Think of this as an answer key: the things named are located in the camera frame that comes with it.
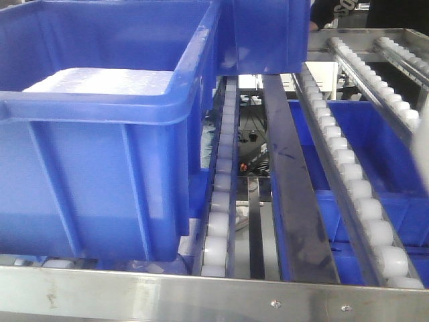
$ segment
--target screw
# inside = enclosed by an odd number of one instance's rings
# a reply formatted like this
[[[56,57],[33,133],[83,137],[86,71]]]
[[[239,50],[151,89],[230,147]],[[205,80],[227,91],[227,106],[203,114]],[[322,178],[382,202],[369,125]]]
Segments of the screw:
[[[274,300],[271,302],[271,306],[275,309],[279,309],[282,307],[282,302]]]
[[[351,311],[353,311],[353,308],[350,305],[343,305],[341,307],[341,311],[344,313],[350,313]]]

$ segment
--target blue plastic crate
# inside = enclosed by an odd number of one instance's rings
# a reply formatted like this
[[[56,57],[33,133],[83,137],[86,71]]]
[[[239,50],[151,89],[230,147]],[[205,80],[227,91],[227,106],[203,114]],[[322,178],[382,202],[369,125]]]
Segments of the blue plastic crate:
[[[133,0],[0,11],[0,253],[176,258],[219,12],[215,1]],[[174,73],[158,96],[22,93],[72,67]]]
[[[290,104],[341,280],[362,284],[346,228],[299,102],[291,101]],[[381,203],[407,246],[424,284],[429,286],[429,198],[410,151],[370,103],[337,101],[329,105],[379,193]]]
[[[222,0],[219,72],[300,72],[307,57],[310,0]]]

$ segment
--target white roller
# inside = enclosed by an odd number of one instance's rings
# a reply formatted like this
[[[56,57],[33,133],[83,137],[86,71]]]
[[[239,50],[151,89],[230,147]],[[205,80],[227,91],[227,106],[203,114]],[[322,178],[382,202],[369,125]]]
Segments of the white roller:
[[[225,266],[227,244],[228,241],[225,237],[207,236],[204,244],[203,265]]]
[[[341,128],[335,125],[325,126],[322,133],[326,140],[331,138],[340,138],[342,134]]]
[[[415,54],[413,54],[412,52],[405,52],[405,53],[404,53],[404,55],[403,55],[403,57],[404,57],[406,60],[410,60],[411,58],[416,57],[416,55],[415,55]]]
[[[334,126],[335,118],[332,116],[322,116],[317,120],[319,122],[319,126],[323,129],[325,126]]]
[[[323,95],[322,93],[310,93],[308,95],[309,101],[315,101],[315,100],[319,100],[319,99],[323,99]]]
[[[218,211],[208,214],[207,235],[214,237],[228,237],[229,215]]]
[[[231,189],[231,175],[216,173],[214,176],[213,188],[215,191],[230,191]]]
[[[307,83],[314,83],[313,85],[309,85],[309,86],[316,86],[316,82],[314,81],[314,78],[311,74],[307,74],[307,75],[301,75],[302,80],[305,82],[304,88],[307,87]]]
[[[355,163],[355,153],[349,149],[335,150],[332,155],[338,166],[346,163]]]
[[[400,114],[401,111],[405,110],[405,109],[411,109],[411,106],[408,102],[404,102],[404,101],[400,101],[400,102],[395,102],[391,105],[393,107],[393,110]]]
[[[375,89],[379,92],[381,89],[384,89],[385,87],[389,87],[387,82],[378,82],[374,85]]]
[[[371,184],[366,180],[349,180],[347,181],[346,186],[352,200],[372,197]]]
[[[400,111],[400,117],[405,121],[412,131],[416,130],[420,124],[420,117],[415,109],[404,109]]]
[[[307,87],[306,92],[308,94],[310,94],[310,93],[320,93],[320,89],[319,89],[318,86],[309,86],[309,87]]]
[[[339,166],[341,177],[344,182],[349,180],[362,179],[363,171],[360,164],[356,163],[345,163]]]
[[[411,57],[408,62],[410,62],[411,64],[417,64],[418,62],[421,62],[422,59],[420,57]]]
[[[393,228],[386,220],[365,220],[362,226],[371,246],[390,246],[393,243]]]
[[[396,276],[389,278],[387,280],[387,285],[389,287],[396,288],[417,288],[424,289],[422,282],[420,282],[417,278],[405,277],[405,276]]]
[[[347,58],[348,60],[352,61],[352,60],[355,60],[355,59],[359,58],[359,56],[358,56],[356,53],[351,52],[351,53],[348,53],[348,54],[346,55],[346,58]]]
[[[349,143],[346,138],[331,138],[328,140],[328,146],[331,152],[337,150],[346,150],[349,147]]]
[[[402,248],[395,246],[379,246],[374,254],[385,278],[405,276],[408,273],[407,254]]]
[[[388,95],[395,94],[395,90],[391,87],[382,87],[378,91],[382,97],[387,97]]]
[[[383,208],[377,199],[359,198],[355,200],[355,206],[361,221],[383,219]]]
[[[229,158],[218,158],[216,161],[216,173],[230,174],[233,170],[233,160]]]
[[[235,125],[234,125],[234,123],[222,124],[221,134],[226,134],[226,135],[233,136],[235,134]]]
[[[224,266],[203,265],[201,266],[201,276],[225,277]]]
[[[328,107],[328,105],[326,104],[326,101],[322,99],[311,101],[311,106],[314,111],[317,109],[326,109]]]
[[[46,268],[74,268],[74,262],[71,260],[47,260],[43,267]]]
[[[365,72],[363,72],[363,76],[366,78],[366,79],[369,79],[370,77],[372,77],[372,76],[376,76],[377,74],[375,73],[375,71],[374,70],[366,70]]]
[[[388,104],[393,104],[395,102],[401,102],[402,96],[399,94],[389,94],[385,97]]]
[[[229,212],[229,193],[224,191],[213,191],[211,211],[222,213]]]
[[[232,158],[233,157],[233,146],[232,145],[228,145],[228,146],[224,146],[221,145],[217,148],[217,156],[218,158]]]
[[[369,81],[369,83],[370,83],[371,85],[375,85],[375,84],[377,84],[378,82],[381,82],[381,81],[382,81],[382,79],[381,79],[381,77],[380,77],[380,76],[378,76],[378,75],[373,75],[373,76],[368,77],[368,81]]]
[[[232,146],[234,142],[234,135],[222,133],[219,136],[219,145]]]
[[[316,118],[320,119],[321,117],[324,117],[324,116],[330,116],[330,109],[328,107],[321,107],[317,109],[315,113],[316,113]]]

